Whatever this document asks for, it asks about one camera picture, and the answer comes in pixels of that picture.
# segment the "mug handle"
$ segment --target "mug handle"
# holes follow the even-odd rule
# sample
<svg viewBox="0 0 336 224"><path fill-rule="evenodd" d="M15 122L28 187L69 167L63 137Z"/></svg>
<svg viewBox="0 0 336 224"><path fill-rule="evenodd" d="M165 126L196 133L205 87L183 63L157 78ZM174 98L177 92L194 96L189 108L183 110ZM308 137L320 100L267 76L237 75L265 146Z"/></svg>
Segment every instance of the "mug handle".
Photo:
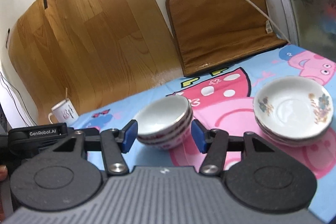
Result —
<svg viewBox="0 0 336 224"><path fill-rule="evenodd" d="M52 112L48 114L48 119L49 119L49 122L51 122L51 123L53 123L53 122L50 120L50 117L51 117L52 115L54 115L54 113L52 113Z"/></svg>

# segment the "pink cartoon character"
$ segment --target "pink cartoon character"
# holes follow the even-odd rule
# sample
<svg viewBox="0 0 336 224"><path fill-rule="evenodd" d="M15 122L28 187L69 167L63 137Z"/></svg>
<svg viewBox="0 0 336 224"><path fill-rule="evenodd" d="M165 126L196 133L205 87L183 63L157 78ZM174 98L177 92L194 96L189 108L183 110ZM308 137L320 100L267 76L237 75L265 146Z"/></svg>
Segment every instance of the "pink cartoon character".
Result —
<svg viewBox="0 0 336 224"><path fill-rule="evenodd" d="M313 79L321 85L329 82L336 69L334 62L295 45L283 47L279 57L288 61L290 66L301 70L299 76Z"/></svg>
<svg viewBox="0 0 336 224"><path fill-rule="evenodd" d="M231 84L215 85L214 93L202 96L201 91L204 87L214 83L211 80L219 79L222 81L230 75L235 75L228 78L233 79ZM226 97L224 94L227 90L234 90L234 96ZM325 176L336 164L336 133L332 128L315 144L295 148L274 143L263 134L255 121L253 98L248 97L250 81L242 68L204 81L181 92L183 92L183 96L191 101L195 97L201 97L199 98L199 104L193 107L194 117L208 129L220 128L227 131L231 136L242 136L246 131L253 131L306 165L314 172L317 178ZM184 140L182 145L169 152L174 165L193 165L197 171L205 157L204 154L198 151L191 135ZM240 161L240 158L240 152L228 152L225 169Z"/></svg>

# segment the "cartoon eye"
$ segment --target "cartoon eye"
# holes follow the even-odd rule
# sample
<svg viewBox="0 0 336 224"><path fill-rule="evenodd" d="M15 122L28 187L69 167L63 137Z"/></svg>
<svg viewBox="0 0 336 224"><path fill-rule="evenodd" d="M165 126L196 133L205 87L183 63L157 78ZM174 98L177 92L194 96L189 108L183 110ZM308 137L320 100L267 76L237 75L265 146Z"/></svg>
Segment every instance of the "cartoon eye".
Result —
<svg viewBox="0 0 336 224"><path fill-rule="evenodd" d="M321 70L321 73L323 75L329 75L330 72L328 70L324 69L324 70Z"/></svg>

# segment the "tablecloth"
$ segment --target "tablecloth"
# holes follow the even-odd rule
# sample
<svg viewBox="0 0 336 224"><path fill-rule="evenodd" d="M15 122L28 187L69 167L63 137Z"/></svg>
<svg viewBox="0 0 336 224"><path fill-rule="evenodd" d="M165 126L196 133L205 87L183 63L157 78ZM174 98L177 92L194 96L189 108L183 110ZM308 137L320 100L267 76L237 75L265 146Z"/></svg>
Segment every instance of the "tablecloth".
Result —
<svg viewBox="0 0 336 224"><path fill-rule="evenodd" d="M334 62L295 45L286 45L197 77L175 79L164 85L158 83L153 89L85 113L72 126L95 127L100 131L123 128L149 103L169 94L178 94L189 99L194 117L205 127L221 128L233 136L253 131L272 142L263 135L254 119L252 100L256 92L276 78L300 75L322 84L335 104L335 70ZM290 148L275 144L314 172L318 188L309 209L324 222L329 222L336 215L335 130L336 119L333 119L324 137L313 145ZM130 170L135 165L194 165L198 170L204 158L191 136L170 151L155 150L136 140L130 152L123 156ZM89 152L88 160L104 169L100 152ZM225 168L230 168L239 160L239 152L228 152Z"/></svg>

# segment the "gray ribbed panel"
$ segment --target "gray ribbed panel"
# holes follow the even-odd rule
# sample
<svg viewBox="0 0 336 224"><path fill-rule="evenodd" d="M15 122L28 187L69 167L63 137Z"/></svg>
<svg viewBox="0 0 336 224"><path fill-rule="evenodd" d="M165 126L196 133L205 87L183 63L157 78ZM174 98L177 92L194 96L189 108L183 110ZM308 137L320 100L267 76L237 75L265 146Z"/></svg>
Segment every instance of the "gray ribbed panel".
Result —
<svg viewBox="0 0 336 224"><path fill-rule="evenodd" d="M233 200L217 178L193 167L136 167L110 178L86 204L59 213L20 208L4 224L322 224L308 210L263 214Z"/></svg>

